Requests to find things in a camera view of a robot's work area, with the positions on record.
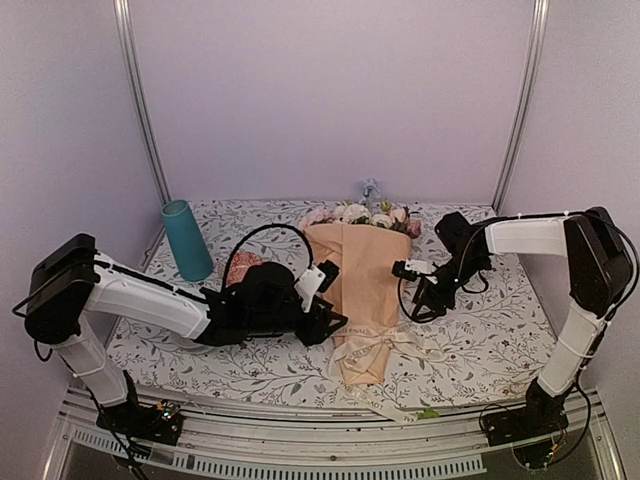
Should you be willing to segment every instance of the table surface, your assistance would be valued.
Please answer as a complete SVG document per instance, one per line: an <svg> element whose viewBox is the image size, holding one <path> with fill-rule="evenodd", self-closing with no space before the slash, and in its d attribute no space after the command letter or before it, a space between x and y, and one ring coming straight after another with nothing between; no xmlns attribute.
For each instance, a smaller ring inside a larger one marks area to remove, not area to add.
<svg viewBox="0 0 640 480"><path fill-rule="evenodd" d="M216 269L205 281L183 281L166 238L154 253L147 273L197 291L202 285L219 289L221 269L231 249L253 228L273 222L296 225L319 201L199 201L191 202ZM490 207L469 205L409 205L412 218L423 223L413 241L412 258L444 263L449 254L434 225L460 211L475 222L493 216ZM243 250L275 260L299 274L306 251L290 232L268 231ZM517 256L495 257L486 273L490 288L482 294L459 292L455 310L428 325L412 324L415 333L434 340L446 352L438 362L392 353L386 381L367 390L402 407L462 406L518 399L547 362L555 336ZM474 279L470 289L480 290ZM406 293L409 302L410 290ZM407 321L400 314L399 322ZM108 353L138 383L188 395L219 397L289 406L346 407L353 400L336 390L327 366L332 342L304 347L293 335L254 339L238 346L203 347L194 353L173 340L170 332L131 319L121 319Z"/></svg>

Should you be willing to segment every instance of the teal cup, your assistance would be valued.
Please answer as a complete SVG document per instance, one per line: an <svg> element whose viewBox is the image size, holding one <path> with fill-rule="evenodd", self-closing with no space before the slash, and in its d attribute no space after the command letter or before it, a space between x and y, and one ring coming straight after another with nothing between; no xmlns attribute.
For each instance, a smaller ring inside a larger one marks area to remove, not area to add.
<svg viewBox="0 0 640 480"><path fill-rule="evenodd" d="M213 271L213 260L186 200L162 207L162 222L180 276L188 282L204 280Z"/></svg>

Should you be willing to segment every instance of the peach wrapping paper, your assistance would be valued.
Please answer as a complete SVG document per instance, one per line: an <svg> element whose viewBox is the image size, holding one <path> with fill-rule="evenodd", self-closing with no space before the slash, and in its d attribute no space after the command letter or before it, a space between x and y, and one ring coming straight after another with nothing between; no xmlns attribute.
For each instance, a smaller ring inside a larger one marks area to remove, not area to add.
<svg viewBox="0 0 640 480"><path fill-rule="evenodd" d="M396 260L409 257L407 235L335 223L307 227L305 235L316 263L328 259L340 267L324 298L349 318L333 335L336 349L330 366L335 370L339 364L347 387L383 383L392 347L420 358L439 356L432 342L406 327L393 328L398 322L398 280L391 268Z"/></svg>

